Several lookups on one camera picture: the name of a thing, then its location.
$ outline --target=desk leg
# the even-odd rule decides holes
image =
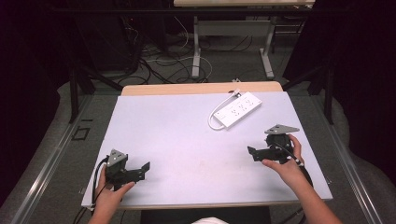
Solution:
[[[199,77],[199,64],[201,57],[201,49],[199,48],[199,35],[198,35],[198,18],[194,17],[194,59],[192,62],[192,78]]]
[[[274,35],[275,26],[276,26],[276,17],[272,17],[270,25],[267,30],[265,47],[264,49],[260,49],[260,55],[262,56],[262,65],[264,65],[265,75],[270,80],[275,78],[274,72],[272,70],[272,66],[270,64],[270,59],[268,58],[268,52],[271,48],[271,40]]]

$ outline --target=human hand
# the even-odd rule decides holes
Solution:
[[[104,165],[95,192],[97,197],[96,206],[90,223],[109,223],[122,197],[134,184],[135,182],[130,182],[117,191],[111,190],[113,186],[106,183],[106,166]]]
[[[289,139],[293,143],[294,156],[304,163],[304,160],[301,157],[300,142],[291,134],[289,134]],[[295,160],[289,160],[284,164],[279,164],[275,161],[264,159],[262,164],[275,170],[291,189],[296,189],[297,187],[301,186],[301,183],[307,182],[304,174],[301,172],[300,167],[297,165]]]

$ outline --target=white power strip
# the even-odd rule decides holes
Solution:
[[[260,105],[262,101],[259,98],[246,92],[216,112],[214,117],[228,128]]]

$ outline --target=desk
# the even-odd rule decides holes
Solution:
[[[210,112],[236,88],[262,106],[231,129],[213,131]],[[127,153],[126,169],[150,161],[146,180],[123,198],[123,209],[199,208],[298,202],[276,172],[253,161],[247,146],[266,147],[264,131],[297,127],[318,195],[332,194],[286,92],[277,82],[202,83],[125,87],[115,106],[98,162],[112,148]],[[87,189],[92,188],[92,178]],[[82,206],[91,203],[86,190]]]
[[[176,7],[279,7],[313,5],[315,0],[175,0]],[[200,35],[255,35],[265,36],[264,48],[260,49],[262,64],[268,79],[274,79],[274,73],[268,58],[272,36],[276,26],[276,17],[269,21],[199,21],[194,17],[194,59],[192,77],[199,76],[201,49]]]

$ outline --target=person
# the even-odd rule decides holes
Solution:
[[[302,146],[300,142],[292,134],[289,134],[289,138],[293,143],[294,156],[304,163],[304,159],[301,156]],[[295,160],[279,164],[275,161],[264,159],[262,164],[276,171],[280,178],[293,190],[304,209],[306,220],[309,224],[341,223],[340,219],[320,199],[314,188],[306,180]],[[96,201],[95,212],[89,222],[91,224],[109,223],[119,206],[122,196],[134,186],[134,182],[131,182],[117,191],[112,191],[111,186],[106,186],[105,169],[106,167],[104,166],[96,188],[96,194],[100,193],[100,195]]]

